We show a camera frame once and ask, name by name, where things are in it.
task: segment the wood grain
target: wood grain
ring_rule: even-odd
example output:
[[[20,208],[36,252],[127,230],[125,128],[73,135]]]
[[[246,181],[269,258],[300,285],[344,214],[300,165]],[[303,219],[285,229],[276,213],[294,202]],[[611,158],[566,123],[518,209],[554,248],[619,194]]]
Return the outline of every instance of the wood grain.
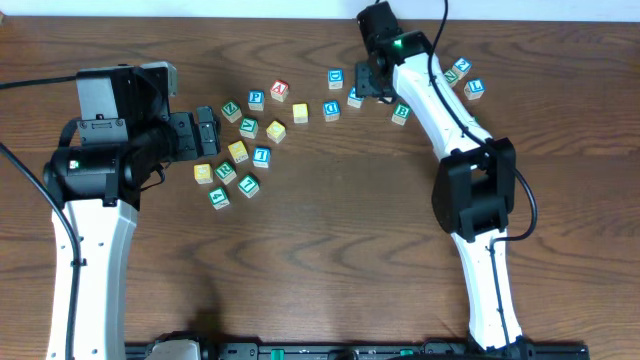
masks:
[[[263,341],[422,341],[465,337],[469,310],[455,246],[433,216],[436,160],[412,117],[367,101],[346,106],[326,70],[365,57],[354,21],[7,18],[0,81],[82,68],[168,60],[179,71],[173,111],[220,106],[275,79],[250,148],[271,145],[253,199],[229,187],[212,209],[191,163],[146,192],[129,258],[126,338],[173,330]],[[406,22],[433,34],[435,22]],[[496,137],[509,136],[540,205],[535,235],[509,248],[516,311],[535,341],[584,340],[593,359],[637,359],[640,345],[640,34],[637,24],[452,21],[443,67],[470,59],[487,92],[468,103]],[[343,109],[325,123],[321,103]],[[294,125],[291,104],[310,123]],[[75,85],[3,91],[0,140],[36,173],[68,119]],[[287,126],[280,145],[264,128]],[[226,147],[238,124],[223,120]],[[217,165],[225,152],[212,159]],[[0,358],[42,358],[49,335],[55,255],[50,210],[0,161]],[[528,222],[518,190],[511,229]]]

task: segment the alphabet block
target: alphabet block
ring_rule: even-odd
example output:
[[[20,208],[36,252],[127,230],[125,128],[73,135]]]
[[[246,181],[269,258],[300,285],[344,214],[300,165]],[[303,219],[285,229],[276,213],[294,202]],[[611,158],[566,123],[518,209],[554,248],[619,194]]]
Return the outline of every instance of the alphabet block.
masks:
[[[236,164],[241,163],[249,158],[249,154],[247,154],[247,148],[244,147],[242,141],[237,141],[229,145],[229,152],[231,153],[233,161],[235,161]]]
[[[349,91],[349,97],[347,98],[347,105],[353,106],[355,108],[360,108],[362,106],[362,102],[364,98],[359,98],[356,96],[356,87],[352,87],[351,91]]]
[[[484,94],[484,83],[480,79],[471,80],[464,86],[464,95],[469,100],[479,99]]]
[[[246,197],[251,198],[255,195],[258,190],[260,190],[260,186],[256,179],[251,177],[251,175],[247,175],[238,183],[238,188],[240,191],[245,194]]]
[[[342,69],[329,70],[329,89],[342,89],[343,82]]]
[[[258,135],[258,121],[254,119],[244,118],[240,123],[240,135],[255,139]]]
[[[458,79],[462,79],[471,70],[471,62],[465,58],[460,58],[453,64],[451,70],[458,75]]]
[[[284,139],[285,135],[287,135],[287,131],[284,128],[284,125],[275,120],[267,128],[267,137],[275,141],[276,144],[279,144],[280,141]]]
[[[396,109],[393,111],[393,116],[391,117],[391,121],[398,125],[404,125],[411,114],[411,108],[407,105],[400,104],[396,106]]]
[[[222,114],[224,114],[224,117],[226,117],[231,123],[234,123],[242,117],[240,106],[238,106],[234,101],[229,101],[222,106]]]
[[[295,124],[309,122],[309,109],[307,108],[307,104],[293,105],[293,122]]]
[[[336,121],[340,119],[340,105],[337,101],[327,101],[324,103],[324,120]]]
[[[213,205],[216,210],[222,209],[223,207],[231,204],[227,197],[227,193],[225,193],[224,189],[221,187],[209,193],[209,200],[211,200],[211,205]]]
[[[228,185],[231,180],[236,178],[236,171],[225,161],[216,168],[216,175],[218,175],[225,185]]]
[[[253,151],[253,165],[255,167],[269,167],[269,160],[271,160],[271,150],[267,148],[256,148]]]
[[[249,91],[249,109],[264,111],[264,92],[260,90]]]
[[[289,95],[289,85],[284,81],[276,80],[271,87],[271,97],[280,102],[284,102],[287,95]]]
[[[444,78],[447,79],[447,83],[450,87],[456,86],[458,80],[460,80],[458,79],[458,75],[456,75],[456,73],[451,69],[444,72]]]
[[[193,177],[196,178],[198,184],[210,184],[213,182],[213,172],[211,165],[200,164],[193,167]]]

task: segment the yellow block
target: yellow block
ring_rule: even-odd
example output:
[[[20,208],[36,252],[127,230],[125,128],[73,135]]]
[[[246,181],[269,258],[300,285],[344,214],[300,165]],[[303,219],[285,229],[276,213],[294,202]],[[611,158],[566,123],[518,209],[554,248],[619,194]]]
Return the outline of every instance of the yellow block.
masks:
[[[296,124],[306,123],[309,121],[309,110],[307,104],[293,105],[293,122]]]
[[[275,120],[267,128],[267,137],[275,141],[277,144],[284,139],[285,135],[287,135],[287,131],[285,130],[284,125]]]
[[[211,165],[200,164],[193,167],[193,176],[198,184],[210,184],[213,182],[213,171]]]
[[[242,141],[234,142],[233,144],[229,145],[229,152],[231,153],[231,157],[233,157],[233,161],[235,161],[236,164],[249,158],[247,148],[244,147]]]

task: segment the wooden block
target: wooden block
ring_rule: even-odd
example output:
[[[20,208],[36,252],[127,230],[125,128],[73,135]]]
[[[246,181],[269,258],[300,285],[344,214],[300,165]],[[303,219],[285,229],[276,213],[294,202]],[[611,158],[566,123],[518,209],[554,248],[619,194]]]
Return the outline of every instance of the wooden block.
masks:
[[[249,91],[249,109],[264,111],[264,92],[260,90]]]
[[[360,109],[363,101],[364,98],[356,96],[356,87],[352,87],[351,91],[349,91],[349,97],[347,98],[347,105]]]
[[[276,80],[271,87],[271,97],[280,102],[284,102],[287,95],[289,95],[289,85],[284,81]]]
[[[340,119],[340,105],[337,101],[327,101],[323,105],[324,121],[336,121]]]
[[[211,184],[213,182],[213,171],[211,171],[211,165],[195,165],[193,167],[193,177],[196,178],[198,184]]]
[[[407,105],[400,104],[396,106],[396,109],[393,111],[393,116],[391,117],[391,121],[398,125],[404,125],[411,114],[411,108]]]
[[[271,160],[271,150],[267,148],[256,148],[253,151],[253,165],[255,167],[269,167],[269,161]]]
[[[267,128],[267,137],[275,141],[276,144],[279,144],[286,135],[287,130],[284,125],[280,124],[276,120],[274,120]]]
[[[329,70],[329,89],[342,89],[344,82],[344,76],[342,75],[342,69]]]
[[[232,123],[242,117],[240,106],[238,106],[234,101],[229,101],[222,106],[222,114],[224,114],[224,117]]]
[[[211,205],[213,205],[216,210],[222,209],[223,207],[231,204],[229,202],[229,198],[227,197],[227,193],[224,192],[222,187],[214,189],[209,193],[209,200],[211,201]]]
[[[309,122],[309,109],[307,108],[307,104],[293,105],[293,122],[295,124]]]
[[[479,99],[484,94],[484,83],[480,79],[471,80],[464,86],[464,95],[469,100]]]
[[[256,135],[258,135],[258,120],[244,118],[240,123],[240,135],[249,138],[255,139]]]
[[[454,87],[456,86],[456,84],[458,83],[458,75],[456,75],[455,72],[453,72],[453,70],[449,69],[447,71],[444,72],[444,78],[447,79],[447,83],[449,84],[449,87]]]
[[[231,180],[236,178],[236,171],[228,162],[223,162],[216,168],[216,175],[222,180],[225,185],[228,185]]]
[[[471,70],[471,62],[465,58],[460,58],[453,64],[451,70],[458,75],[458,80],[460,80]]]
[[[241,163],[249,158],[249,154],[247,154],[247,148],[244,147],[242,141],[237,141],[229,145],[229,152],[231,152],[233,161],[235,161],[236,164]]]
[[[260,186],[256,179],[251,177],[251,175],[247,175],[238,183],[238,188],[240,191],[245,194],[246,197],[251,198],[255,195],[258,190],[260,190]]]

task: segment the white block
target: white block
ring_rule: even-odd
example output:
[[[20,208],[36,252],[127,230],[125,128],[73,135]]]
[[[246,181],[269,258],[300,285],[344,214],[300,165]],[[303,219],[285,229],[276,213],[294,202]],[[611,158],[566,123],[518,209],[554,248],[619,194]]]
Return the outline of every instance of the white block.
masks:
[[[356,87],[352,87],[351,91],[349,91],[349,97],[347,98],[347,105],[359,109],[362,106],[363,102],[364,98],[359,98],[356,96]]]
[[[232,123],[242,117],[240,106],[238,106],[234,101],[229,101],[222,106],[222,114]]]
[[[240,180],[240,182],[238,183],[238,188],[248,198],[253,197],[253,195],[255,195],[258,190],[260,190],[258,182],[251,175],[247,175],[242,180]]]
[[[469,100],[479,99],[484,94],[484,83],[480,79],[471,80],[464,86],[464,95]]]
[[[465,58],[460,58],[453,64],[451,70],[458,75],[458,79],[462,79],[471,70],[471,62]]]
[[[271,87],[271,97],[280,102],[284,102],[287,95],[289,95],[289,85],[284,81],[276,80]]]
[[[216,175],[225,185],[228,185],[231,180],[236,178],[236,171],[233,170],[231,164],[225,161],[216,168]]]
[[[255,139],[256,135],[258,135],[258,120],[244,118],[240,123],[240,135],[249,138]]]
[[[253,151],[253,165],[255,167],[268,168],[271,160],[271,150],[267,148],[256,148]]]
[[[249,91],[249,109],[264,111],[264,92],[260,90]]]
[[[393,116],[391,117],[391,121],[398,125],[404,126],[404,123],[407,122],[409,115],[411,114],[411,108],[407,105],[400,104],[396,106],[396,109],[393,111]]]
[[[340,119],[340,105],[337,101],[327,101],[323,104],[324,120],[336,121]]]
[[[342,69],[331,69],[328,73],[329,89],[342,89],[344,83],[344,76]]]
[[[209,193],[209,200],[211,201],[211,205],[218,210],[223,207],[231,204],[229,202],[229,198],[227,197],[227,193],[224,192],[224,189],[219,187],[212,192]]]

